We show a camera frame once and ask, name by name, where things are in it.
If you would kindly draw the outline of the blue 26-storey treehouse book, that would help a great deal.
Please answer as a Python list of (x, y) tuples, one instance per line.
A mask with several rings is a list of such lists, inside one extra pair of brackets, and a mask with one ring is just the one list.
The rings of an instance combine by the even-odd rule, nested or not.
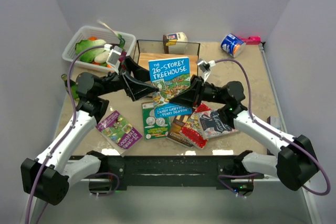
[(150, 81), (158, 88), (153, 95), (156, 118), (188, 115), (192, 108), (170, 102), (190, 87), (190, 59), (188, 57), (167, 58), (149, 61)]

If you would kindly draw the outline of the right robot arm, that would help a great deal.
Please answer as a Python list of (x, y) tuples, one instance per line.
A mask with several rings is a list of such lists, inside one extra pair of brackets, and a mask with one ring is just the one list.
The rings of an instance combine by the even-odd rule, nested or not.
[(242, 105), (244, 99), (244, 88), (239, 81), (217, 87), (193, 76), (190, 87), (170, 102), (191, 108), (198, 107), (203, 101), (223, 104), (217, 111), (223, 123), (249, 135), (271, 151), (271, 155), (251, 151), (240, 154), (239, 162), (234, 165), (235, 175), (239, 178), (246, 178), (251, 173), (271, 175), (288, 189), (298, 190), (322, 170), (311, 141), (304, 135), (295, 137), (260, 120)]

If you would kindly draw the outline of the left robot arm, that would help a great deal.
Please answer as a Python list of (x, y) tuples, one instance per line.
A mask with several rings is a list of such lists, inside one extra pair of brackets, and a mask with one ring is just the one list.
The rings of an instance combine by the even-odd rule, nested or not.
[(103, 77), (82, 72), (76, 78), (79, 102), (72, 119), (55, 140), (35, 159), (25, 159), (21, 166), (24, 192), (51, 205), (59, 204), (66, 196), (71, 184), (93, 174), (103, 178), (109, 165), (101, 154), (90, 152), (79, 162), (79, 168), (67, 165), (69, 158), (82, 139), (105, 115), (109, 101), (101, 95), (124, 90), (126, 95), (137, 101), (158, 89), (148, 82), (150, 72), (127, 56), (118, 64), (115, 72)]

